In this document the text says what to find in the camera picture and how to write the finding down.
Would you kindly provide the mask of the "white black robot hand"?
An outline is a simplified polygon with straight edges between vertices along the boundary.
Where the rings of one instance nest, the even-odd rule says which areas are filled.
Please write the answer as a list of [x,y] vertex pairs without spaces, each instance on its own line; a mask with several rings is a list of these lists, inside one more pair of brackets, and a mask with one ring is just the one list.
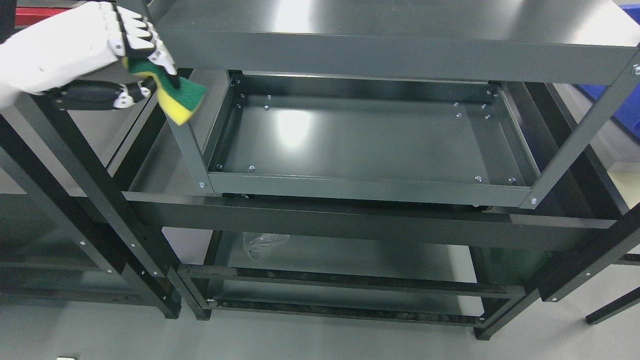
[[39,95],[119,59],[147,59],[180,87],[173,57],[153,23],[107,1],[89,1],[11,35],[1,43],[1,107]]

